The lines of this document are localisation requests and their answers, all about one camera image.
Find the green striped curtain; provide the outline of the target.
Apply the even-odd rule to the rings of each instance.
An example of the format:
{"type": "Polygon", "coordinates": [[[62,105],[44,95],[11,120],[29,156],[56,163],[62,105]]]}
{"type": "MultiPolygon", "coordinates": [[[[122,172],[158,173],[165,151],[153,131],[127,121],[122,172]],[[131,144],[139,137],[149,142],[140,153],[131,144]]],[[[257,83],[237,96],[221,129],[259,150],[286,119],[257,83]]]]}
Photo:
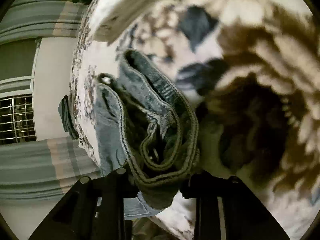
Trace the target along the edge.
{"type": "Polygon", "coordinates": [[[14,0],[1,19],[1,81],[33,77],[36,140],[1,145],[1,203],[59,198],[99,169],[63,129],[76,37],[85,7],[72,0],[14,0]]]}

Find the blue denim ripped shorts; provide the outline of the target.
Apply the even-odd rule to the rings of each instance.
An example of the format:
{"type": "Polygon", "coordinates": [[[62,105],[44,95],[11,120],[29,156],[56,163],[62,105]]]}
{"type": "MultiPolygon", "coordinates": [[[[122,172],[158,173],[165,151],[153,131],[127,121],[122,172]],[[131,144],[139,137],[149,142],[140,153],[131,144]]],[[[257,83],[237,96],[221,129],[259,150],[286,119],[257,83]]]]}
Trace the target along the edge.
{"type": "Polygon", "coordinates": [[[93,113],[102,174],[129,168],[138,187],[125,218],[169,207],[199,160],[199,124],[185,96],[147,56],[127,50],[117,78],[98,77],[93,113]]]}

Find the floral bed blanket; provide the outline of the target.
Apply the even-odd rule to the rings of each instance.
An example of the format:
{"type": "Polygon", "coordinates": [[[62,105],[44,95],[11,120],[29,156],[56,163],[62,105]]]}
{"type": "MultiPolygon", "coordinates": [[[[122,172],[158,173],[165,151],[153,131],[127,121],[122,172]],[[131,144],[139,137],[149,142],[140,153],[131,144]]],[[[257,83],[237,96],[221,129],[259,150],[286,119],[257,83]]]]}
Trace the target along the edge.
{"type": "MultiPolygon", "coordinates": [[[[289,239],[309,238],[319,223],[319,20],[312,6],[306,0],[159,0],[108,44],[89,37],[92,1],[69,88],[80,145],[97,166],[98,77],[117,78],[122,53],[137,50],[196,115],[199,160],[192,175],[239,177],[289,239]]],[[[195,203],[180,188],[152,217],[176,237],[193,239],[195,203]]]]}

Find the grey folded cloth bedside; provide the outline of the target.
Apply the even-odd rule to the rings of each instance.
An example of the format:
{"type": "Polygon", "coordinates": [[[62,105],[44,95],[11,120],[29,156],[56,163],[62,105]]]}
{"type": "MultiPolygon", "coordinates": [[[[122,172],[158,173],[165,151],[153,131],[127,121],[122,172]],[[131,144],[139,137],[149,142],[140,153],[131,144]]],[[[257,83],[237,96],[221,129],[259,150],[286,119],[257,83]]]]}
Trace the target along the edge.
{"type": "Polygon", "coordinates": [[[73,125],[73,120],[72,120],[70,110],[69,110],[69,103],[68,103],[68,96],[67,95],[65,95],[61,99],[59,106],[57,108],[57,111],[60,115],[64,131],[69,134],[69,136],[71,137],[72,140],[79,139],[79,134],[73,125]]]}

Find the folded white pants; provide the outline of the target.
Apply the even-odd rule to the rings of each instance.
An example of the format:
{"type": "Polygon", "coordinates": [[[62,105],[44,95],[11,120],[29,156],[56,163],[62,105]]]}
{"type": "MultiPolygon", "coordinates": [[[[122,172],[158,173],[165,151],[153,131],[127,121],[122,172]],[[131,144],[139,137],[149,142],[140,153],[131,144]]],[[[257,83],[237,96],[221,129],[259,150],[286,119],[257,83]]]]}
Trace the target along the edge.
{"type": "Polygon", "coordinates": [[[93,0],[89,37],[112,44],[146,9],[159,0],[93,0]]]}

